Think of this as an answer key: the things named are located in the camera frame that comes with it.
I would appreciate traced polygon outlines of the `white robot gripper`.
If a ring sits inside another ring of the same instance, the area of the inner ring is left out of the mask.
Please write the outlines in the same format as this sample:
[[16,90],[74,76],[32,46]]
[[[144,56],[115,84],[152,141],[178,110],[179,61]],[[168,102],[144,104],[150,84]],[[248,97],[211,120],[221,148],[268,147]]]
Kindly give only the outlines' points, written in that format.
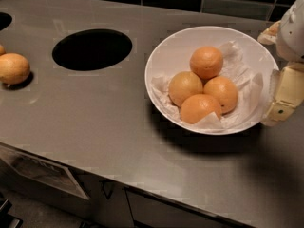
[[304,0],[295,2],[280,21],[259,34],[263,45],[275,45],[278,55],[289,61],[270,78],[270,98],[261,123],[275,126],[285,122],[304,101]]

